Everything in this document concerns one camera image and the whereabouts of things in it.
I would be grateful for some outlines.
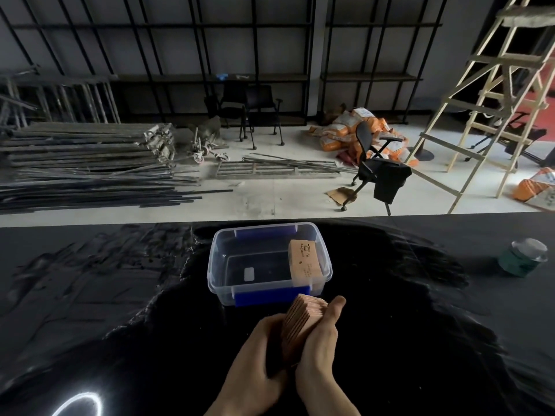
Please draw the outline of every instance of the black tablecloth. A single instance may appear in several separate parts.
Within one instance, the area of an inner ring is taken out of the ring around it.
[[[347,298],[334,374],[362,414],[551,414],[553,261],[517,279],[495,258],[521,237],[553,251],[554,215],[313,222],[334,269],[323,298]],[[94,391],[105,414],[202,414],[256,322],[288,307],[209,292],[212,236],[237,225],[0,229],[0,413]],[[303,411],[292,383],[271,413]]]

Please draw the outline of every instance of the clear plastic container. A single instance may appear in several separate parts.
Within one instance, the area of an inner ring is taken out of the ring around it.
[[[292,239],[316,242],[323,278],[293,286],[288,247]],[[267,224],[222,229],[214,235],[208,260],[208,287],[223,305],[288,302],[297,294],[317,296],[331,279],[328,250],[315,224]]]

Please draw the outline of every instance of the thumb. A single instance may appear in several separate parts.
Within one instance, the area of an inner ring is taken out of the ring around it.
[[[267,388],[267,398],[271,400],[272,403],[277,402],[281,397],[281,394],[285,390],[288,382],[287,371],[282,369],[280,372],[275,374],[272,378],[268,380]]]
[[[336,296],[334,300],[332,300],[328,304],[328,308],[326,309],[325,314],[323,315],[322,322],[334,324],[339,320],[341,316],[341,310],[345,306],[347,300],[343,298],[343,296]]]

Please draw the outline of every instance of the black shelf frame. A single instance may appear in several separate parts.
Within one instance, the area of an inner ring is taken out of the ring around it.
[[[219,81],[213,74],[212,68],[210,66],[210,58],[208,54],[208,43],[206,42],[206,35],[205,29],[252,29],[253,30],[253,39],[254,39],[254,60],[255,60],[255,74],[252,78],[248,80],[243,80],[248,83],[260,84],[260,83],[301,83],[302,84],[302,101],[301,101],[301,111],[295,112],[284,112],[283,115],[291,115],[291,116],[301,116],[304,119],[304,123],[306,124],[306,117],[308,114],[308,100],[309,100],[309,89],[310,89],[310,70],[312,64],[312,46],[314,43],[314,23],[315,23],[315,10],[316,10],[316,0],[307,0],[307,7],[306,7],[306,21],[302,23],[259,23],[256,17],[256,0],[251,0],[251,14],[252,19],[250,23],[204,23],[201,11],[200,0],[187,0],[189,5],[189,10],[191,13],[191,23],[149,23],[147,11],[144,6],[143,0],[138,0],[142,19],[144,23],[136,23],[135,17],[130,9],[129,0],[123,0],[125,5],[125,10],[127,16],[129,18],[129,23],[114,23],[114,24],[105,24],[105,23],[95,23],[92,14],[90,13],[89,7],[87,6],[87,2],[85,0],[80,0],[80,3],[87,15],[88,23],[74,23],[63,0],[57,0],[59,7],[61,8],[64,17],[66,18],[67,23],[56,23],[56,24],[41,24],[37,20],[35,14],[33,13],[32,7],[29,4],[28,0],[21,0],[27,13],[29,13],[32,23],[31,24],[12,24],[4,13],[2,6],[0,5],[0,18],[2,18],[8,27],[12,37],[16,41],[18,47],[20,48],[21,52],[25,56],[26,61],[29,65],[35,64],[32,60],[32,56],[26,50],[23,42],[17,35],[16,30],[28,30],[33,29],[37,30],[40,34],[40,37],[45,44],[49,55],[52,58],[52,61],[56,65],[56,68],[62,75],[66,75],[64,69],[62,68],[61,63],[57,55],[55,54],[52,46],[48,42],[48,39],[45,35],[45,31],[52,31],[52,30],[69,30],[72,32],[75,41],[79,47],[81,55],[83,56],[89,72],[92,75],[96,74],[94,66],[92,65],[90,58],[87,54],[85,47],[83,46],[82,41],[80,40],[79,34],[77,30],[80,29],[89,29],[93,31],[95,36],[95,40],[101,50],[103,59],[106,63],[107,69],[110,71],[111,74],[114,74],[114,70],[110,60],[108,58],[106,49],[101,41],[100,35],[98,34],[99,29],[130,29],[133,31],[135,36],[135,41],[139,49],[139,53],[141,55],[143,67],[146,74],[146,79],[141,76],[136,76],[135,81],[133,80],[132,76],[126,75],[122,76],[122,79],[115,78],[116,84],[123,84],[123,85],[141,85],[141,84],[148,84],[152,91],[154,100],[156,102],[156,108],[158,110],[157,114],[131,114],[129,110],[129,105],[125,101],[125,96],[121,91],[117,93],[117,100],[121,104],[122,115],[130,116],[130,115],[143,115],[143,116],[158,116],[161,118],[162,121],[166,121],[166,117],[176,117],[176,116],[196,116],[198,114],[181,114],[176,113],[174,106],[171,102],[171,96],[169,91],[169,85],[171,84],[202,84],[204,86],[204,91],[206,96],[210,93],[215,93],[215,85],[216,84],[223,84],[223,81]],[[258,29],[263,28],[301,28],[306,30],[305,34],[305,49],[304,49],[304,66],[303,66],[303,73],[302,74],[262,74],[260,75],[259,70],[259,53],[258,53]],[[145,55],[144,47],[142,41],[139,36],[139,30],[146,29],[148,33],[148,39],[150,43],[150,47],[154,54],[154,58],[156,61],[156,68],[159,75],[153,75],[151,69],[148,65],[148,61]],[[158,55],[158,51],[156,49],[156,44],[154,41],[154,36],[152,34],[152,29],[192,29],[195,35],[195,43],[197,46],[197,54],[198,60],[200,65],[200,75],[167,75],[163,73],[162,64],[160,62],[160,57]],[[166,97],[166,102],[168,104],[168,109],[170,113],[164,113],[162,100],[160,99],[158,93],[158,87],[161,86],[163,88],[164,95]]]
[[[420,13],[419,13],[419,16],[418,16],[418,20],[415,23],[390,23],[390,22],[388,22],[389,14],[390,14],[390,11],[391,11],[392,0],[387,0],[383,22],[380,22],[380,23],[376,22],[376,14],[377,14],[377,11],[378,11],[378,3],[380,2],[380,0],[374,0],[374,3],[372,5],[372,9],[371,9],[371,12],[370,12],[370,20],[369,20],[368,23],[335,23],[335,21],[334,21],[334,19],[335,19],[335,7],[336,7],[337,0],[332,0],[330,21],[326,24],[326,26],[329,28],[328,47],[327,47],[328,49],[327,49],[327,52],[326,52],[326,60],[325,60],[325,66],[324,66],[324,69],[323,69],[323,73],[320,76],[320,78],[323,82],[323,84],[322,84],[322,86],[323,86],[323,88],[322,88],[322,97],[321,97],[321,102],[320,102],[320,114],[323,114],[323,112],[324,112],[324,104],[325,104],[325,100],[326,100],[326,85],[327,85],[327,83],[337,83],[337,82],[357,83],[356,92],[355,92],[355,99],[354,99],[353,104],[355,106],[360,106],[360,105],[358,105],[358,98],[360,97],[361,86],[362,86],[363,82],[368,82],[368,90],[366,91],[366,98],[365,98],[365,102],[363,104],[364,107],[367,107],[368,101],[370,100],[370,95],[371,95],[371,92],[372,92],[372,86],[373,86],[374,82],[383,82],[383,81],[388,81],[388,82],[392,82],[392,83],[397,82],[397,89],[396,89],[396,92],[395,92],[395,98],[393,99],[393,105],[392,105],[391,111],[390,111],[392,115],[396,115],[399,112],[396,108],[397,108],[397,103],[399,102],[399,94],[401,93],[401,88],[403,86],[403,83],[412,83],[413,82],[412,92],[411,92],[410,97],[408,98],[406,109],[403,112],[403,118],[399,122],[399,124],[408,124],[408,122],[407,122],[408,111],[410,110],[412,100],[413,100],[414,95],[416,93],[416,90],[418,88],[418,84],[420,83],[420,81],[422,81],[422,73],[424,72],[424,67],[426,66],[428,55],[430,54],[430,50],[431,50],[432,45],[434,43],[434,39],[436,37],[437,29],[439,27],[441,27],[441,17],[443,15],[443,11],[445,10],[445,5],[447,4],[447,0],[442,0],[439,12],[436,16],[436,20],[434,22],[431,22],[431,23],[426,23],[426,22],[423,22],[422,20],[424,19],[424,14],[426,13],[426,9],[427,9],[429,1],[430,0],[423,0],[421,8],[420,8]],[[341,27],[342,28],[352,28],[352,27],[368,28],[368,32],[367,32],[367,35],[366,35],[366,43],[364,45],[364,52],[363,52],[363,55],[362,55],[362,64],[361,64],[360,72],[358,72],[358,73],[354,73],[354,72],[330,73],[329,72],[330,51],[331,51],[331,42],[332,42],[333,31],[334,31],[335,28],[341,28]],[[378,61],[380,59],[382,44],[383,44],[383,41],[384,41],[385,30],[389,27],[414,28],[414,32],[412,34],[411,45],[409,47],[409,50],[408,50],[408,53],[407,53],[402,71],[400,73],[399,72],[379,73],[379,72],[376,71],[376,68],[378,67]],[[422,58],[422,62],[420,64],[418,74],[416,76],[410,76],[410,75],[407,74],[407,70],[408,70],[408,66],[409,66],[410,61],[411,61],[411,57],[412,57],[412,54],[413,54],[413,51],[414,51],[414,47],[416,45],[416,40],[417,40],[418,35],[420,33],[420,28],[422,28],[422,27],[431,27],[432,32],[430,34],[430,38],[428,40],[426,51],[424,53],[424,56]],[[370,41],[372,39],[373,30],[375,28],[380,28],[381,31],[380,31],[380,36],[379,36],[379,39],[378,39],[378,47],[376,49],[376,56],[374,57],[374,60],[373,60],[372,70],[371,70],[370,73],[368,73],[368,72],[365,71],[366,62],[368,61],[368,51],[369,51],[369,48],[370,48]]]

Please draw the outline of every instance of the metal rods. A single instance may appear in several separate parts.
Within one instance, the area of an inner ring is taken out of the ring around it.
[[[199,178],[182,175],[195,171],[172,162],[172,130],[171,124],[45,122],[11,131],[0,141],[10,166],[0,180],[0,212],[199,200],[194,191],[176,189],[198,186]]]

